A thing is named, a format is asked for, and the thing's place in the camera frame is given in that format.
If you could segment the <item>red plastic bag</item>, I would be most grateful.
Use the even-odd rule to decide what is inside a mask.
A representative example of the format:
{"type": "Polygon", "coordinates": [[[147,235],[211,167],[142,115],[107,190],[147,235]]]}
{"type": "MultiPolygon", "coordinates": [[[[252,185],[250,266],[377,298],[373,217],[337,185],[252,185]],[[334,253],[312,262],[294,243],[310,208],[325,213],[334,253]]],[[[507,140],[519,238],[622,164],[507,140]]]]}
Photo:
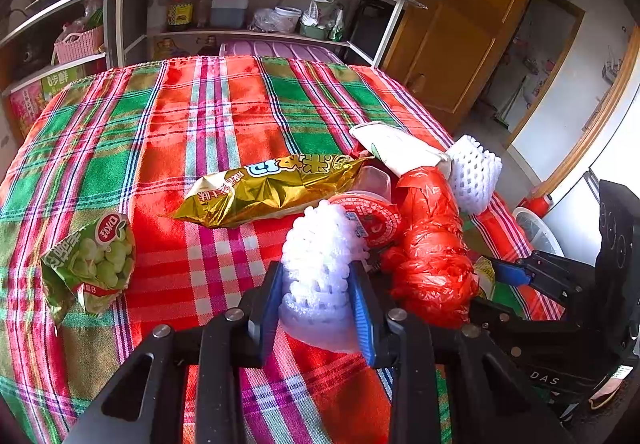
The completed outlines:
{"type": "Polygon", "coordinates": [[[478,282],[451,187],[441,170],[423,166],[405,173],[396,192],[402,231],[381,256],[390,296],[432,326],[459,329],[478,282]]]}

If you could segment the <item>white foam fruit net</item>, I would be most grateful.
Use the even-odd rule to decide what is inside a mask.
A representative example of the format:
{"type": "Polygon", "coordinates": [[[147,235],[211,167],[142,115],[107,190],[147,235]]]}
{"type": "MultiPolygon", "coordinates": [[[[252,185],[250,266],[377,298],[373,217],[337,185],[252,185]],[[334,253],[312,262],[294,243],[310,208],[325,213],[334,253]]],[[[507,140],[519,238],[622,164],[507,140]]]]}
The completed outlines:
{"type": "Polygon", "coordinates": [[[359,351],[350,264],[366,262],[369,249],[357,223],[339,204],[322,200],[308,207],[286,234],[280,324],[292,338],[337,353],[359,351]]]}

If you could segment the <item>red lidded plastic cup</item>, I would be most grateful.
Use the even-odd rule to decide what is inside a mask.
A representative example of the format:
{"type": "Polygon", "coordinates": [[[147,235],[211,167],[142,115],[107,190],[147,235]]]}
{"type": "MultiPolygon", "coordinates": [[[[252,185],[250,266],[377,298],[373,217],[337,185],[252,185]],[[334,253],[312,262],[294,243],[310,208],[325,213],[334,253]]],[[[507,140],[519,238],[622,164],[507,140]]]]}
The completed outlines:
{"type": "Polygon", "coordinates": [[[399,232],[401,216],[392,203],[390,176],[375,166],[360,169],[352,188],[329,199],[355,223],[356,234],[370,249],[390,244],[399,232]]]}

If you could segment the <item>gold snack wrapper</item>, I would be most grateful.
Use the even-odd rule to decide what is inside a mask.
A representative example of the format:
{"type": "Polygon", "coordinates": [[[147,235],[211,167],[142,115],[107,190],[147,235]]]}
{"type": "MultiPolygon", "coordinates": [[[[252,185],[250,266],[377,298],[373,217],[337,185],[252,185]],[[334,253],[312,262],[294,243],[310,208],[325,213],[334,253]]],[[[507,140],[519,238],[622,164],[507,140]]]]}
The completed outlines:
{"type": "Polygon", "coordinates": [[[206,174],[186,193],[176,220],[231,228],[301,212],[347,192],[367,158],[296,154],[206,174]]]}

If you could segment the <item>white trash bin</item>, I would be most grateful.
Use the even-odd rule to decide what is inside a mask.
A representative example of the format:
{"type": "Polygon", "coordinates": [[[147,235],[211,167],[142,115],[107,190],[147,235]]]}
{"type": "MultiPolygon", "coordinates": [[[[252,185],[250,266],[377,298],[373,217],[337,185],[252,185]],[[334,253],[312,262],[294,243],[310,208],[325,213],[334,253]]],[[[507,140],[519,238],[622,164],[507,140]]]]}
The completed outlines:
{"type": "Polygon", "coordinates": [[[521,227],[525,237],[535,250],[564,256],[564,252],[547,224],[524,207],[516,207],[513,210],[516,224],[521,227]]]}

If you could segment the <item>metal kitchen shelf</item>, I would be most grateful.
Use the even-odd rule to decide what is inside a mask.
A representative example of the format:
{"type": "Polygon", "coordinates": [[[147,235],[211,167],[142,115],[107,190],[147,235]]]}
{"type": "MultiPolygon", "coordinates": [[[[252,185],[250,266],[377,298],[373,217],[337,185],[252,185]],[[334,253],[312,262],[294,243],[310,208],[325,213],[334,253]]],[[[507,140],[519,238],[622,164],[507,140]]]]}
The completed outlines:
{"type": "Polygon", "coordinates": [[[303,45],[354,53],[376,67],[411,0],[57,0],[1,40],[1,93],[47,80],[64,83],[78,66],[108,68],[176,57],[195,41],[208,55],[232,43],[267,43],[280,56],[303,45]]]}

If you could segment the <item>red thermos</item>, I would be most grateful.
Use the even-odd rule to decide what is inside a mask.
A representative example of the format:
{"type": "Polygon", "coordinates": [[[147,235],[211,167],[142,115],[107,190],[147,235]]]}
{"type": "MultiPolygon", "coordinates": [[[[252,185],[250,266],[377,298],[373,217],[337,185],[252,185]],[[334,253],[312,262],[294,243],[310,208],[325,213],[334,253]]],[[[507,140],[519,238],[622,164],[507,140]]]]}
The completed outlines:
{"type": "Polygon", "coordinates": [[[536,216],[541,219],[549,212],[551,206],[552,198],[549,194],[527,196],[518,203],[518,208],[525,208],[535,213],[536,216]]]}

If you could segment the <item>silver refrigerator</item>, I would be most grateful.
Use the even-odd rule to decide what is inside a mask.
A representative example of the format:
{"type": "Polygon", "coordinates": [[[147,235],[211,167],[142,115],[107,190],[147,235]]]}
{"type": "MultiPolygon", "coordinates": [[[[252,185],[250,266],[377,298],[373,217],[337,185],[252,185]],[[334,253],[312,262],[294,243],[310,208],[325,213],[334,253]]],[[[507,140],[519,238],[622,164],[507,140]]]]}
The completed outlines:
{"type": "Polygon", "coordinates": [[[584,174],[591,195],[599,199],[603,181],[625,185],[639,195],[639,91],[602,152],[584,174]]]}

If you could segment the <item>green pea snack bag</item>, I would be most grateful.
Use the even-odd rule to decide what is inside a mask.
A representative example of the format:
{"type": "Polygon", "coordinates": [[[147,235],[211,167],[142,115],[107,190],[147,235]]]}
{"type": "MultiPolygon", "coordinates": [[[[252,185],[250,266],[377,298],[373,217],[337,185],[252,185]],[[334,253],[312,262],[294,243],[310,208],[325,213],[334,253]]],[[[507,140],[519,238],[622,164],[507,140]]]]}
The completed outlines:
{"type": "Polygon", "coordinates": [[[76,305],[100,316],[129,286],[136,265],[134,232],[123,214],[105,213],[60,240],[40,264],[55,326],[76,305]]]}

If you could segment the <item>wooden door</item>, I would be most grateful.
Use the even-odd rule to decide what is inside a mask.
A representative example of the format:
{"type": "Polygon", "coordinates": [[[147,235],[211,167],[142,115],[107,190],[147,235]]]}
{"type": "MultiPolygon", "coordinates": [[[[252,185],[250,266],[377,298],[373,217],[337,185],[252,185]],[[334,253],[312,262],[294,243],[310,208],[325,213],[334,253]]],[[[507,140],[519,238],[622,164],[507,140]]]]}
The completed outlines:
{"type": "Polygon", "coordinates": [[[528,0],[416,0],[383,69],[448,131],[468,115],[520,22],[528,0]]]}

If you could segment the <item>dark liquid jug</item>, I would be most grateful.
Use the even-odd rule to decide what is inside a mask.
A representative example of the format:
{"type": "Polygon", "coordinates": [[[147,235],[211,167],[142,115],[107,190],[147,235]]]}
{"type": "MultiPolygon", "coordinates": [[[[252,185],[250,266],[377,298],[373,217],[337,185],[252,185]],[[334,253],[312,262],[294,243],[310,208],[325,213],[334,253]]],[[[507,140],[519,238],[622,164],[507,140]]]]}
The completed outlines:
{"type": "Polygon", "coordinates": [[[209,25],[220,29],[242,29],[250,0],[212,0],[209,25]]]}

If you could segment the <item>yellow label oil bottle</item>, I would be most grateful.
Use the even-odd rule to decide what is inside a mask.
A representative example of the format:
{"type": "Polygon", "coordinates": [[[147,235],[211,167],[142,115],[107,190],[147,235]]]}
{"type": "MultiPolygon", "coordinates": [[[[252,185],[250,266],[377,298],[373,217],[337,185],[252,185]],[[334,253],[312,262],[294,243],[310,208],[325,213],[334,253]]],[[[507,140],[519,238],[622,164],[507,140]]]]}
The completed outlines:
{"type": "Polygon", "coordinates": [[[193,0],[170,0],[167,8],[167,29],[170,31],[186,30],[193,17],[193,0]]]}

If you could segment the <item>pink basket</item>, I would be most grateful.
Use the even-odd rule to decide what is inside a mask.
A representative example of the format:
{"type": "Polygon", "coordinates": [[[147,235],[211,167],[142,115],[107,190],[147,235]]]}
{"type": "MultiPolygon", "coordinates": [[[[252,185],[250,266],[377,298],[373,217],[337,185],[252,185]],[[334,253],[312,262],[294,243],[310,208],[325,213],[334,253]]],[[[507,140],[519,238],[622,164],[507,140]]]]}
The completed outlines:
{"type": "Polygon", "coordinates": [[[103,27],[99,26],[83,32],[69,32],[54,44],[55,60],[67,64],[100,52],[103,45],[103,27]]]}

